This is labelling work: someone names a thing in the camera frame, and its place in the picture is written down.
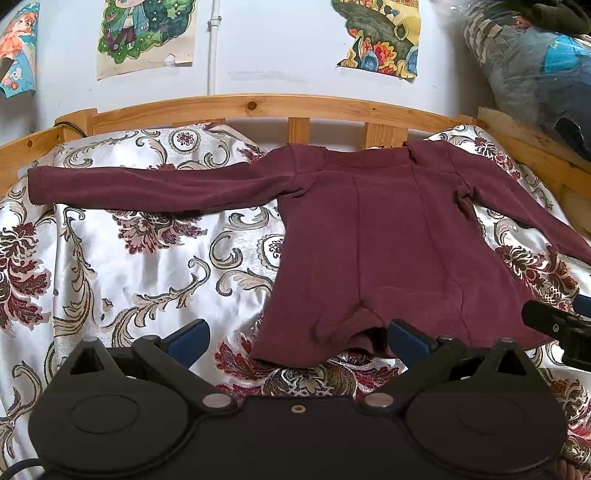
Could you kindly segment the maroon long-sleeve sweater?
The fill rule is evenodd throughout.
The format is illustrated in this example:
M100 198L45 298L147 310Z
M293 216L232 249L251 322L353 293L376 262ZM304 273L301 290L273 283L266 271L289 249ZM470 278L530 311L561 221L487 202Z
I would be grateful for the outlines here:
M531 290L491 249L475 215L488 207L543 234L582 262L589 244L490 159L449 142L331 151L285 145L253 163L211 170L35 167L36 205L211 214L276 202L280 269L252 356L288 367L342 350L376 355L403 320L476 347L501 337L545 342L521 319Z

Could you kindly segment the plastic-wrapped bedding bundle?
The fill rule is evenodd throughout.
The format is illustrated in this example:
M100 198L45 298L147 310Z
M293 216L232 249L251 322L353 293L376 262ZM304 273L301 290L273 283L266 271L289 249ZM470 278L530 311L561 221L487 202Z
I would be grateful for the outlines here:
M462 36L499 108L590 158L590 4L469 1Z

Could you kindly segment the blond character green poster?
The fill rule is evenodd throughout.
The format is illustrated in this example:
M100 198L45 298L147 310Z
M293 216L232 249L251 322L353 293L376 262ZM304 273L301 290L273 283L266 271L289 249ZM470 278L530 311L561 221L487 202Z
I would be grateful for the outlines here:
M197 5L197 0L107 1L97 45L97 78L190 65Z

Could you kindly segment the colourful dragon poster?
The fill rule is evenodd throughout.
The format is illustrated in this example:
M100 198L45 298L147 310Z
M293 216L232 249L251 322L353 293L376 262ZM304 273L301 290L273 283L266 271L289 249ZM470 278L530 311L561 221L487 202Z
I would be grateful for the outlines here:
M418 1L341 0L332 8L353 38L342 68L413 81L418 75L421 17Z

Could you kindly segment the anime girl poster left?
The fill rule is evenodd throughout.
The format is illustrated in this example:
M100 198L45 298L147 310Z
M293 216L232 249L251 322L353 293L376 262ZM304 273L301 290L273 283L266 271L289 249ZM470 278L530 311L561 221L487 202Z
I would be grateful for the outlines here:
M1 35L1 94L11 98L36 91L39 2L25 4Z

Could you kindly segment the wooden bed frame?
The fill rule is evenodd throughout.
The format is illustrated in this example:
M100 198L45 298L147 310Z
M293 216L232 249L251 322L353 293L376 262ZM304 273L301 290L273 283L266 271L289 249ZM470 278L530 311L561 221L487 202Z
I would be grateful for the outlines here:
M58 118L52 128L22 137L1 148L1 189L17 182L20 168L55 146L84 134L124 129L184 126L228 119L287 119L287 139L310 140L311 120L362 123L365 147L394 147L410 131L438 133L457 125L478 125L516 161L527 165L559 201L567 219L584 235L590 233L590 163L552 138L501 111L481 108L475 117L449 118L386 103L349 98L288 94L232 94L187 97L146 103L107 112L85 109Z

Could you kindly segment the white wall pipe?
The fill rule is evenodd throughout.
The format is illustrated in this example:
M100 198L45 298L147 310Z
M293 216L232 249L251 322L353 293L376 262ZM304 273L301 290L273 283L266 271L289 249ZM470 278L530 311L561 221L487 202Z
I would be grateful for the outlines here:
M207 22L209 32L208 66L207 66L207 94L214 95L216 91L216 67L218 31L221 25L221 0L213 0L211 4L211 18Z

